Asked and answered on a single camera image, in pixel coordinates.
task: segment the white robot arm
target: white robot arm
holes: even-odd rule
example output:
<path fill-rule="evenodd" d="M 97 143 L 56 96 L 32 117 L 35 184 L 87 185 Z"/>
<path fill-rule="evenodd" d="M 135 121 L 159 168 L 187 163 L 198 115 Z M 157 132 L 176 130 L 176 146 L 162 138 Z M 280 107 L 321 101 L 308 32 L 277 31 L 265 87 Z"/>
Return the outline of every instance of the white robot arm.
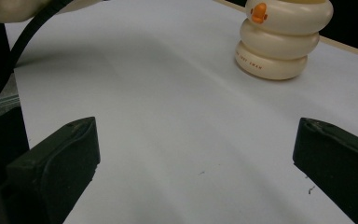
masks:
<path fill-rule="evenodd" d="M 20 22 L 31 19 L 50 0 L 0 0 L 0 23 Z M 94 5 L 102 0 L 74 0 L 60 13 Z"/>

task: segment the cream plastic ring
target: cream plastic ring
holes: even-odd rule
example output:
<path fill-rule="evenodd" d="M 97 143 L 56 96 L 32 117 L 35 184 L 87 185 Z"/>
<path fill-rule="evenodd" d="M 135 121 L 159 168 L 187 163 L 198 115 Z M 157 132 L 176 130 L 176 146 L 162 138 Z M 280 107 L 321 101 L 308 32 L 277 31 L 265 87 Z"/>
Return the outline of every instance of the cream plastic ring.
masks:
<path fill-rule="evenodd" d="M 294 60 L 262 58 L 249 51 L 240 41 L 235 59 L 240 67 L 257 77 L 283 80 L 298 76 L 306 67 L 308 56 Z"/>
<path fill-rule="evenodd" d="M 319 33 L 312 35 L 277 35 L 257 29 L 249 19 L 241 27 L 241 40 L 252 52 L 275 59 L 297 59 L 306 56 L 319 42 Z"/>
<path fill-rule="evenodd" d="M 283 35 L 319 32 L 333 17 L 329 0 L 248 0 L 245 11 L 257 28 Z"/>

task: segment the white surface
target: white surface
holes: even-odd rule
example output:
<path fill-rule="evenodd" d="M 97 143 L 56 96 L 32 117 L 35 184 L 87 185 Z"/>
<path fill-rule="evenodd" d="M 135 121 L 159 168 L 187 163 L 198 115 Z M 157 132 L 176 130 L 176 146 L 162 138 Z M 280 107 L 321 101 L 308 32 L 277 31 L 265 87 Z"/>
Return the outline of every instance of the white surface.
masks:
<path fill-rule="evenodd" d="M 211 0 L 111 1 L 39 31 L 15 69 L 31 147 L 88 116 L 99 132 L 66 224 L 352 223 L 292 153 L 302 117 L 358 135 L 358 56 L 319 43 L 299 77 L 252 77 L 234 60 L 244 19 Z"/>

